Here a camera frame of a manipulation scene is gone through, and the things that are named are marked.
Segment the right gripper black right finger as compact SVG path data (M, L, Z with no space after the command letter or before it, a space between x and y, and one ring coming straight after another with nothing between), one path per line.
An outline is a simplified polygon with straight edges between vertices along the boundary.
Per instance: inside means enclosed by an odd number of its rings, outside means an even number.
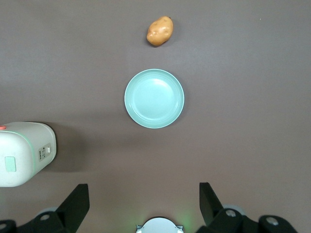
M200 211L205 225L199 233L295 233L279 216L263 215L257 222L233 208L224 208L209 183L199 184Z

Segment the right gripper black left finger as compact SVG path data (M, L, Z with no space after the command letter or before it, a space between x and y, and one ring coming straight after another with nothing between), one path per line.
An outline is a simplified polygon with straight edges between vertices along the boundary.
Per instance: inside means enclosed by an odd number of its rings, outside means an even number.
M11 219L0 222L2 233L75 233L89 211L87 184L79 184L55 211L46 211L17 226Z

